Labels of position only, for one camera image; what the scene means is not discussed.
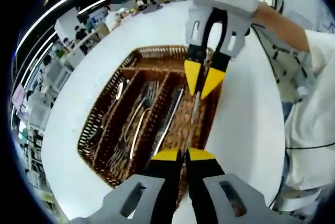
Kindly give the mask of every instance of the wicker basket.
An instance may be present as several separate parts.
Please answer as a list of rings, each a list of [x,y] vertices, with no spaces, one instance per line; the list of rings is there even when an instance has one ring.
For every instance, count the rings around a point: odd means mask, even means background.
[[[212,54],[212,50],[208,49],[207,60],[210,60]],[[132,174],[141,173],[150,159],[152,145],[158,131],[159,121],[163,117],[163,111],[166,105],[170,104],[171,95],[177,86],[183,86],[185,91],[160,149],[185,147],[188,132],[191,130],[189,123],[194,103],[183,70],[186,56],[186,46],[154,46],[136,49],[126,57],[101,92],[82,130],[78,142],[78,153],[87,165],[110,186],[118,186]],[[108,115],[107,124],[101,137],[89,141],[89,137],[101,125],[104,113],[108,111],[110,104],[115,99],[118,84],[126,79],[129,80],[129,83]],[[159,81],[160,87],[153,105],[143,119],[133,158],[130,160],[129,153],[127,153],[115,166],[108,167],[107,161],[113,155],[117,143],[124,138],[125,128],[141,100],[145,83],[154,80]],[[205,100],[200,101],[194,129],[192,129],[192,146],[195,148],[204,148],[205,146],[220,91],[221,85]],[[141,111],[129,128],[127,150],[132,144],[140,115]],[[181,182],[179,200],[181,200],[184,191],[185,183]]]

